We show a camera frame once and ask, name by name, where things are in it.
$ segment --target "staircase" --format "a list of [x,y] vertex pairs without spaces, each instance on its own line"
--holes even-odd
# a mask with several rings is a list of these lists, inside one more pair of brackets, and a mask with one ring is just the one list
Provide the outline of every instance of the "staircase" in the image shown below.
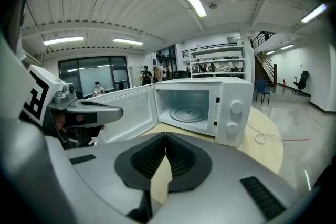
[[257,79],[264,79],[267,83],[267,86],[273,87],[273,82],[267,75],[266,71],[264,70],[263,66],[261,65],[256,56],[254,56],[254,63],[256,69],[255,80],[257,81]]

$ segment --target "shelf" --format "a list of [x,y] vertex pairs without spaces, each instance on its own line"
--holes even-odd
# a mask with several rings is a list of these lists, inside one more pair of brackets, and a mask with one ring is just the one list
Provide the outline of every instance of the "shelf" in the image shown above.
[[200,65],[202,63],[208,63],[208,62],[243,62],[245,61],[245,58],[237,58],[237,59],[220,59],[220,60],[206,60],[201,62],[191,62],[192,65]]
[[205,73],[193,73],[193,76],[202,76],[202,75],[214,75],[214,74],[246,74],[246,72],[205,72]]
[[244,46],[226,46],[226,47],[216,47],[204,50],[196,50],[191,51],[190,53],[193,55],[202,55],[202,54],[213,54],[216,52],[223,52],[223,51],[240,51],[244,48]]

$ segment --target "white table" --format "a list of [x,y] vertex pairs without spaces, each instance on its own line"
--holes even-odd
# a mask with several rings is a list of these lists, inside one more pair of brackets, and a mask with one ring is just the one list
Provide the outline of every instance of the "white table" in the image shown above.
[[[279,130],[275,126],[273,121],[259,110],[251,107],[249,120],[251,124],[260,131],[265,133],[271,133],[273,135],[276,135],[277,137],[281,137]],[[153,129],[149,130],[143,135],[160,132],[175,132],[197,137],[210,142],[215,142],[214,137],[187,131],[165,123],[158,124]],[[275,137],[267,136],[267,143],[259,144],[254,140],[254,135],[256,133],[257,131],[254,130],[247,123],[243,142],[237,149],[249,155],[262,165],[266,166],[272,172],[277,174],[280,170],[282,158],[284,156],[282,141]],[[164,157],[161,165],[159,166],[155,175],[152,178],[151,196],[154,200],[158,201],[161,204],[164,203],[164,201],[167,199],[168,183],[171,180],[172,173],[170,169],[170,164],[167,157]]]

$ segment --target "glossy floor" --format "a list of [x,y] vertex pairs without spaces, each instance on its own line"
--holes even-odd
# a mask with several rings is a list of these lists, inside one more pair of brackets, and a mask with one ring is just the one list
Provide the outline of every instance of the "glossy floor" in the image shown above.
[[336,115],[324,114],[310,104],[253,102],[253,107],[266,114],[278,127],[285,141],[279,175],[298,193],[309,191],[336,154]]

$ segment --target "ceiling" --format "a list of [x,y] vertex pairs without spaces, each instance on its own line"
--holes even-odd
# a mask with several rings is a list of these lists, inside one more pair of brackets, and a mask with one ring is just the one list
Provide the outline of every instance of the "ceiling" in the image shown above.
[[[33,55],[58,51],[117,49],[147,53],[214,33],[273,31],[300,35],[300,19],[318,0],[201,0],[198,17],[188,0],[27,0],[23,46]],[[217,9],[209,9],[210,4]],[[45,46],[44,40],[84,36],[84,41]],[[143,41],[114,43],[115,37]]]

